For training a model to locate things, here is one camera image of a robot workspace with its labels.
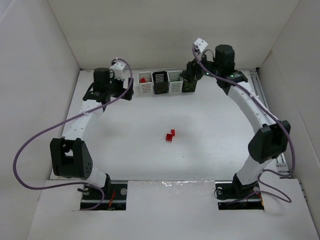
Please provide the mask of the small red sloped lego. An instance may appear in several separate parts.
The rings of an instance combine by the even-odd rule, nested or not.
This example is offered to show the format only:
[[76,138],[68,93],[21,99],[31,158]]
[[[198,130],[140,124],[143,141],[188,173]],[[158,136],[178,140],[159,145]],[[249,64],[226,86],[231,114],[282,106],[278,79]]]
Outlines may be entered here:
[[174,129],[171,129],[171,134],[175,137],[176,136],[176,131]]

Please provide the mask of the red square lego brick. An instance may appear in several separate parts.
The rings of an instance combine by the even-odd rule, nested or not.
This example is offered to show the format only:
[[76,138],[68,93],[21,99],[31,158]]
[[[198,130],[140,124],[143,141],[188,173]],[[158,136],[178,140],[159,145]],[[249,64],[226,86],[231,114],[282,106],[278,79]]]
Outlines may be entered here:
[[166,140],[167,142],[172,142],[172,140],[173,140],[173,135],[172,135],[171,133],[167,133],[167,134],[166,134],[166,137],[165,137],[165,140]]

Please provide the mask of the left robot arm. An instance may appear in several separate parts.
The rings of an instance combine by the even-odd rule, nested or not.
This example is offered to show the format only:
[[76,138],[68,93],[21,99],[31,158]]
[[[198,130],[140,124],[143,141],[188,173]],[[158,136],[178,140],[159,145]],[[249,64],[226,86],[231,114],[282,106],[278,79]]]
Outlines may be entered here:
[[79,117],[60,138],[50,142],[50,155],[53,173],[65,179],[77,179],[99,188],[107,188],[110,177],[94,167],[85,138],[98,123],[111,99],[131,100],[133,96],[132,78],[124,88],[124,63],[114,63],[109,68],[96,68],[93,83],[86,90],[79,111]]

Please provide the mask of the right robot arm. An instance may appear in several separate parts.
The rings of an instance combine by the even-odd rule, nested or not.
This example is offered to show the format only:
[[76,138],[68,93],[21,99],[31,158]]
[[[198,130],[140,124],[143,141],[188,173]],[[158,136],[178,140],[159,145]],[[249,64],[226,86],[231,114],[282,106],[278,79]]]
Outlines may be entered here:
[[295,155],[290,137],[291,125],[287,120],[279,120],[261,102],[252,90],[243,72],[235,69],[235,51],[232,46],[220,44],[215,48],[213,60],[209,61],[205,52],[207,42],[202,39],[192,46],[194,59],[187,63],[180,73],[183,80],[193,84],[207,75],[216,79],[217,85],[232,99],[243,112],[254,131],[248,143],[248,158],[242,168],[233,176],[232,183],[217,189],[217,198],[231,199],[234,203],[259,194],[258,183],[267,165],[290,148]]

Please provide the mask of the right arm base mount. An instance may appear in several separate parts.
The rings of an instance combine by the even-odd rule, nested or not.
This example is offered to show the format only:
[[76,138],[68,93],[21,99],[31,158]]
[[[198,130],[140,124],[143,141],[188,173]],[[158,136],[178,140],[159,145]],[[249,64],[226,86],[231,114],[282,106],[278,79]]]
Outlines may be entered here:
[[219,210],[264,210],[258,182],[242,187],[232,181],[216,181],[213,192]]

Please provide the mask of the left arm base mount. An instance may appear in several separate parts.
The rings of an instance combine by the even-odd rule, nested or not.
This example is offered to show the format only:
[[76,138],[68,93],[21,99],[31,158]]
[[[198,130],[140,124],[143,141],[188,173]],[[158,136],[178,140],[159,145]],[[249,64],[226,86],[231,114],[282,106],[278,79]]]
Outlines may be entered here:
[[91,208],[92,211],[125,211],[127,207],[128,181],[112,180],[110,192],[104,193],[103,201],[101,192],[93,187],[78,188],[81,193],[80,209]]

